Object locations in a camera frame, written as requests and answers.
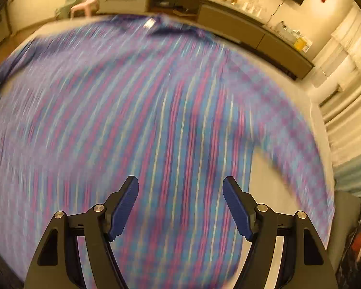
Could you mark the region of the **blue pink plaid shirt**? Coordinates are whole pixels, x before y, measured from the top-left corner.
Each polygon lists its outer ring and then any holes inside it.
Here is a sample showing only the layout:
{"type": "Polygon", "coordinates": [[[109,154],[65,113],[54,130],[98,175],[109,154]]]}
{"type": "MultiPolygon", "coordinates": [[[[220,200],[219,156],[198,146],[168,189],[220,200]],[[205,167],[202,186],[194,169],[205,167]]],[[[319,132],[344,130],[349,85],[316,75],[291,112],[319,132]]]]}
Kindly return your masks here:
{"type": "Polygon", "coordinates": [[[166,16],[66,20],[0,64],[0,256],[21,281],[56,211],[139,194],[112,250],[130,288],[223,288],[248,248],[225,177],[276,212],[335,211],[319,108],[252,54],[166,16]]]}

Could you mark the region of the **white pleated curtain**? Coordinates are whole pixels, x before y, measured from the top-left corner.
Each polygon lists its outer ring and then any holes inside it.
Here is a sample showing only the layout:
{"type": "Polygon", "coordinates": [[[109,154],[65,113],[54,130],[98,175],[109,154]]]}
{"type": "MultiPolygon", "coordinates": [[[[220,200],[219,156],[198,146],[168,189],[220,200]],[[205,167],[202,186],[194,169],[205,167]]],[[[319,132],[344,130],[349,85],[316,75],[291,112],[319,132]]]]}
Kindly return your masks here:
{"type": "Polygon", "coordinates": [[[361,197],[361,9],[354,5],[315,57],[320,103],[337,190],[361,197]]]}

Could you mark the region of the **yellow box on cabinet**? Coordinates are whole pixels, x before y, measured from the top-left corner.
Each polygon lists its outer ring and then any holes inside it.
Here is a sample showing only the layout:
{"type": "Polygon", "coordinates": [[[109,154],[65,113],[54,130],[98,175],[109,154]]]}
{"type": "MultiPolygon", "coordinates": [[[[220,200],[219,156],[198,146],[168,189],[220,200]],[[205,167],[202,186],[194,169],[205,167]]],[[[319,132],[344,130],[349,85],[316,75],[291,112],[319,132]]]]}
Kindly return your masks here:
{"type": "Polygon", "coordinates": [[[293,47],[298,51],[303,51],[306,46],[306,40],[302,37],[298,37],[293,43],[293,47]]]}

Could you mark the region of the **long grey low cabinet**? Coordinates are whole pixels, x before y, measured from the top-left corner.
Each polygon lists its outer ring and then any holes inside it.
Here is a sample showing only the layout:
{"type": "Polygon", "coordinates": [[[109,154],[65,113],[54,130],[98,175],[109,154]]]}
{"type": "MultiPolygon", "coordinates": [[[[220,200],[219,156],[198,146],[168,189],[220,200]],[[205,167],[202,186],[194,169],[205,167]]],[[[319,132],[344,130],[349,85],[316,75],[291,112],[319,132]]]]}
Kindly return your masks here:
{"type": "Polygon", "coordinates": [[[261,19],[220,0],[98,0],[99,14],[166,14],[255,53],[287,75],[303,79],[314,64],[261,19]]]}

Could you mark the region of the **pink plastic chair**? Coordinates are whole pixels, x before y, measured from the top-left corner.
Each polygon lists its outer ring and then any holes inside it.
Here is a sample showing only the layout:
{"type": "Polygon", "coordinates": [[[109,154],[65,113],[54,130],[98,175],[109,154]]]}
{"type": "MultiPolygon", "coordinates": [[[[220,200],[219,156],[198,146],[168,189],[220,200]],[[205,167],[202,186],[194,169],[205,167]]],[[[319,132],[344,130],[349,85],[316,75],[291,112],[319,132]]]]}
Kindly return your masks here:
{"type": "Polygon", "coordinates": [[[97,0],[83,0],[83,2],[74,5],[70,11],[70,19],[74,19],[77,11],[83,11],[84,16],[89,18],[92,16],[92,6],[97,3],[97,0]]]}

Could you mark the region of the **green plastic chair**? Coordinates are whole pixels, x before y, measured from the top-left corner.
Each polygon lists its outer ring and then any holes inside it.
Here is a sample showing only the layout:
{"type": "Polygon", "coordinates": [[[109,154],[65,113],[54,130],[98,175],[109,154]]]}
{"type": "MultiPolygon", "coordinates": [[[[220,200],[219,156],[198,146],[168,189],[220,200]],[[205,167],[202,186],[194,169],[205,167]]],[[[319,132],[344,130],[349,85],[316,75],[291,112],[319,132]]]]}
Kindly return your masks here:
{"type": "Polygon", "coordinates": [[[78,4],[81,0],[65,0],[63,6],[55,10],[55,17],[58,20],[67,19],[70,16],[71,8],[78,4]]]}

